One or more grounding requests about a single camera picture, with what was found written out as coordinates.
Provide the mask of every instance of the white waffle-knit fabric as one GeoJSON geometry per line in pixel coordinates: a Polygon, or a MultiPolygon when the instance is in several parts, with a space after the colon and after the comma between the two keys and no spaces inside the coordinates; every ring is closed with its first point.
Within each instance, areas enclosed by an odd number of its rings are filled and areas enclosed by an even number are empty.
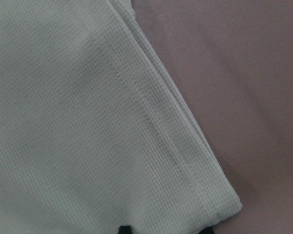
{"type": "Polygon", "coordinates": [[[0,234],[197,234],[242,207],[119,0],[0,0],[0,234]]]}

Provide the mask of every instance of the seam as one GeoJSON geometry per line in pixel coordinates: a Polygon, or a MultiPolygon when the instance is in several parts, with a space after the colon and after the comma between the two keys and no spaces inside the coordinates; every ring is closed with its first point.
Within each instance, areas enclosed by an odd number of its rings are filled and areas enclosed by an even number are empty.
{"type": "MultiPolygon", "coordinates": [[[[137,42],[137,44],[139,45],[139,47],[142,49],[143,52],[145,52],[145,50],[148,52],[148,47],[144,45],[144,43],[147,44],[147,41],[145,39],[143,39],[143,37],[141,36],[140,32],[137,31],[136,28],[133,25],[131,25],[132,20],[128,19],[126,14],[121,14],[121,12],[119,12],[119,10],[121,11],[123,9],[121,4],[119,4],[118,2],[115,2],[114,4],[115,4],[115,6],[113,6],[113,8],[116,10],[116,13],[118,13],[120,18],[123,20],[123,22],[126,25],[126,27],[128,28],[128,30],[131,29],[133,31],[133,37],[134,37],[135,41],[137,42]]],[[[174,87],[171,87],[169,84],[167,84],[168,81],[166,79],[169,79],[169,77],[164,77],[166,75],[166,72],[164,70],[162,71],[161,69],[159,69],[158,64],[157,64],[157,62],[158,61],[160,62],[160,60],[156,58],[156,55],[154,54],[154,52],[153,52],[153,50],[151,48],[150,48],[150,51],[151,51],[151,55],[149,53],[146,53],[146,57],[150,60],[152,66],[155,68],[155,70],[157,71],[158,75],[163,79],[163,82],[164,82],[165,86],[169,89],[169,91],[172,93],[172,96],[177,101],[177,104],[181,107],[181,110],[183,111],[182,114],[186,117],[185,121],[188,121],[190,123],[191,127],[194,129],[194,132],[198,135],[199,139],[202,141],[203,147],[206,149],[207,153],[213,154],[212,150],[210,149],[210,146],[208,145],[208,142],[204,139],[204,136],[201,136],[201,133],[200,133],[201,130],[197,129],[197,127],[196,127],[196,126],[198,126],[197,122],[194,122],[194,119],[190,116],[192,114],[190,114],[188,112],[188,110],[187,110],[187,107],[183,105],[185,103],[182,100],[180,100],[178,98],[178,94],[175,93],[175,92],[178,92],[178,90],[175,90],[174,87]]],[[[168,138],[170,139],[171,142],[173,142],[171,134],[170,134],[170,131],[165,127],[165,125],[163,124],[163,122],[161,121],[159,116],[157,116],[157,118],[161,122],[162,126],[164,126],[165,132],[167,133],[168,138]]],[[[184,164],[186,164],[186,168],[183,169],[183,168],[180,167],[180,170],[182,170],[182,171],[186,170],[190,175],[193,175],[195,180],[200,180],[199,177],[197,176],[197,173],[195,172],[193,166],[191,166],[187,162],[185,162],[184,164]]],[[[189,178],[188,178],[188,181],[189,181],[189,185],[194,184],[194,187],[198,188],[194,181],[191,181],[189,178]]],[[[197,196],[200,196],[200,195],[203,196],[203,200],[207,201],[210,206],[212,206],[213,208],[215,208],[217,210],[216,204],[209,197],[209,194],[213,193],[214,191],[211,191],[206,186],[200,187],[199,189],[200,189],[200,191],[202,191],[202,193],[195,192],[195,194],[197,194],[197,196]]],[[[201,202],[201,200],[200,200],[200,204],[204,208],[207,216],[209,217],[210,222],[212,222],[214,220],[214,218],[209,215],[209,213],[207,211],[207,208],[206,208],[206,205],[204,205],[201,202]]]]}
{"type": "MultiPolygon", "coordinates": [[[[124,71],[127,71],[127,67],[124,66],[122,60],[119,58],[119,55],[118,55],[117,51],[115,51],[115,50],[111,47],[110,44],[108,45],[108,47],[109,47],[109,51],[112,52],[112,53],[116,56],[117,61],[122,65],[122,67],[124,68],[124,71]]],[[[211,216],[210,216],[209,212],[207,211],[205,205],[204,205],[204,204],[202,203],[202,201],[201,201],[201,198],[200,198],[201,194],[198,193],[198,192],[196,192],[195,189],[194,189],[194,188],[197,188],[197,186],[194,186],[194,185],[193,185],[193,182],[191,182],[191,180],[189,179],[189,177],[187,176],[187,174],[186,174],[185,171],[184,171],[184,170],[186,170],[186,169],[183,169],[183,168],[180,166],[180,161],[179,161],[178,159],[176,159],[176,158],[173,156],[173,150],[172,150],[172,149],[167,145],[167,143],[166,143],[166,140],[167,140],[167,139],[165,139],[165,137],[163,137],[162,134],[160,134],[159,130],[158,130],[157,127],[156,127],[156,124],[151,120],[151,117],[147,114],[147,111],[146,111],[145,108],[143,107],[144,105],[143,105],[143,103],[141,103],[141,101],[142,101],[142,100],[147,100],[147,99],[145,98],[145,95],[144,95],[143,92],[141,91],[141,88],[140,88],[139,84],[138,84],[137,81],[132,77],[131,73],[128,73],[129,76],[130,76],[130,78],[131,78],[131,81],[133,82],[133,84],[131,84],[132,88],[133,88],[133,89],[137,89],[137,91],[138,91],[138,92],[137,92],[137,95],[134,95],[133,91],[130,90],[129,86],[125,85],[125,82],[124,82],[124,80],[121,78],[121,75],[120,75],[120,73],[118,72],[118,70],[116,69],[116,67],[115,67],[111,62],[109,63],[109,65],[110,65],[110,67],[112,68],[112,70],[114,71],[115,75],[118,77],[118,79],[122,82],[122,84],[123,84],[123,86],[126,88],[127,92],[129,92],[129,94],[133,97],[133,100],[135,100],[135,103],[137,103],[139,109],[142,111],[142,113],[143,113],[144,116],[146,117],[146,120],[147,120],[148,124],[149,124],[150,126],[152,126],[152,128],[155,130],[155,133],[156,133],[156,135],[158,136],[158,138],[160,139],[160,141],[161,141],[161,143],[162,143],[164,149],[166,150],[166,152],[168,153],[168,155],[170,156],[170,158],[171,158],[171,160],[174,162],[174,164],[177,166],[177,169],[178,169],[178,171],[179,171],[179,175],[181,176],[181,178],[183,178],[183,180],[185,181],[185,183],[189,186],[189,188],[190,188],[190,190],[191,190],[191,193],[192,193],[193,197],[197,197],[197,198],[198,198],[197,201],[199,202],[199,204],[200,204],[200,206],[202,207],[202,209],[205,211],[205,214],[208,216],[209,221],[212,222],[213,219],[211,218],[211,216]]],[[[158,115],[155,115],[155,116],[157,117],[157,119],[158,119],[158,121],[161,123],[161,125],[164,126],[165,129],[164,129],[163,131],[165,131],[165,132],[167,133],[167,135],[168,135],[169,138],[170,138],[170,141],[173,142],[172,137],[171,137],[171,134],[170,134],[170,132],[168,131],[167,127],[165,127],[165,125],[163,124],[162,120],[159,118],[158,115]]],[[[187,171],[188,171],[189,174],[191,174],[191,175],[193,175],[193,176],[195,175],[195,174],[193,174],[193,172],[192,172],[191,170],[187,170],[187,171]]],[[[202,190],[202,196],[204,196],[205,198],[208,198],[208,194],[206,194],[206,190],[203,189],[203,188],[200,188],[200,189],[202,190]]]]}
{"type": "Polygon", "coordinates": [[[133,37],[135,38],[137,44],[140,46],[141,50],[143,50],[146,54],[146,56],[149,58],[149,60],[151,61],[152,65],[154,66],[154,68],[156,69],[156,71],[159,73],[159,75],[162,76],[163,82],[165,83],[165,85],[167,86],[167,88],[171,91],[172,95],[175,97],[177,103],[179,104],[179,106],[184,110],[184,114],[186,115],[186,118],[188,118],[188,121],[192,124],[195,132],[198,134],[199,138],[202,140],[204,147],[206,147],[206,149],[210,152],[212,151],[212,149],[210,148],[210,146],[208,145],[208,142],[204,139],[204,137],[201,137],[201,129],[197,129],[197,121],[194,119],[193,114],[189,113],[187,108],[186,108],[186,103],[181,100],[181,94],[178,94],[176,92],[178,91],[178,88],[174,85],[174,84],[170,84],[170,82],[167,80],[169,74],[162,69],[157,62],[160,61],[159,58],[157,57],[155,51],[152,48],[148,48],[146,45],[149,44],[149,42],[144,38],[144,35],[141,33],[140,30],[137,30],[138,24],[136,23],[135,20],[131,20],[128,19],[127,15],[122,15],[122,18],[126,18],[126,20],[124,20],[124,23],[126,24],[126,26],[132,30],[133,32],[133,37]]]}

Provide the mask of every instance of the mauve background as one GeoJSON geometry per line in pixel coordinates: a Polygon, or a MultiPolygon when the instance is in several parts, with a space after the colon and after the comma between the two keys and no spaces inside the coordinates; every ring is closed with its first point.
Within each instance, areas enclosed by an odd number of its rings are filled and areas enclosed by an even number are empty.
{"type": "Polygon", "coordinates": [[[242,211],[216,234],[293,234],[293,0],[134,0],[242,211]]]}

